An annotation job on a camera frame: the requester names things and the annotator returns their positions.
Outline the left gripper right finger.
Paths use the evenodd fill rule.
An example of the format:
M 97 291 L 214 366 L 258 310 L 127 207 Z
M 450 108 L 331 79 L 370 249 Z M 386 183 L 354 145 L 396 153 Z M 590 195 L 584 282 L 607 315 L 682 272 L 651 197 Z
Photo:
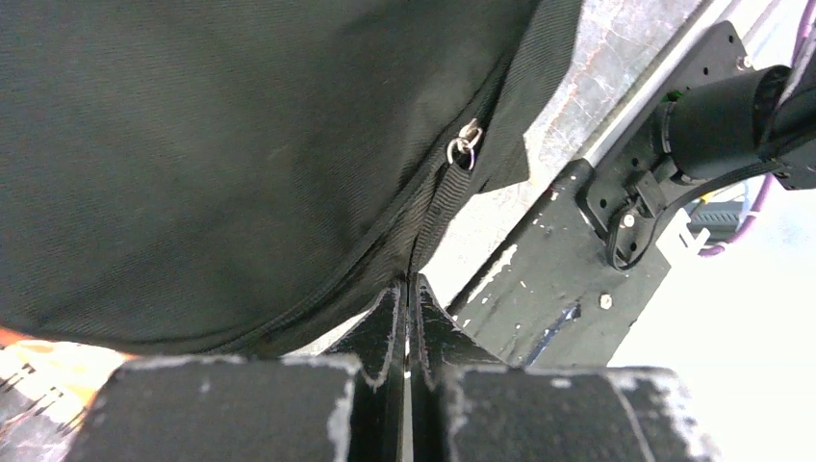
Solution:
M 717 461 L 677 375 L 660 368 L 512 367 L 407 280 L 417 461 Z

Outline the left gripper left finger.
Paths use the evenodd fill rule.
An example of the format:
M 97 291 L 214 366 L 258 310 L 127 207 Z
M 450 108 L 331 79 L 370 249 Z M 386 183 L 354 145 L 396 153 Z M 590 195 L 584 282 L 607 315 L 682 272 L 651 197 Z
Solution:
M 317 356 L 154 356 L 119 367 L 70 461 L 396 461 L 407 285 Z

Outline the black student backpack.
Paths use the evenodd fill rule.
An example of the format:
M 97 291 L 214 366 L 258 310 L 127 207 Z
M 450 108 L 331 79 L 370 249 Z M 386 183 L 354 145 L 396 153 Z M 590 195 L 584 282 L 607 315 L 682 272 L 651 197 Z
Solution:
M 573 57 L 578 1 L 5 1 L 1 323 L 302 347 L 426 265 Z

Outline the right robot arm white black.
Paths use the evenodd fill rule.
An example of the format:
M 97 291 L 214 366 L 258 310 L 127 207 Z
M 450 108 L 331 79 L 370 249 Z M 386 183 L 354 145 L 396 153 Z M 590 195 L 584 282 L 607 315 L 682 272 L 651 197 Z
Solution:
M 654 118 L 661 179 L 720 188 L 769 174 L 786 190 L 815 187 L 815 49 L 792 64 L 741 64 L 734 34 L 704 47 L 689 86 L 669 93 Z

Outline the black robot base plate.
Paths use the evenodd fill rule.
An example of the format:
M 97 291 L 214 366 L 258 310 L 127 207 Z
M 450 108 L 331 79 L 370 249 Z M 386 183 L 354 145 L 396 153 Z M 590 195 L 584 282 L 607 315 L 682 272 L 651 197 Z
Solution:
M 658 84 L 640 89 L 625 129 L 597 161 L 569 162 L 454 299 L 454 327 L 430 321 L 428 349 L 448 364 L 602 366 L 670 264 L 646 206 L 686 189 L 659 149 L 665 100 L 737 76 L 745 47 L 732 23 L 712 25 Z

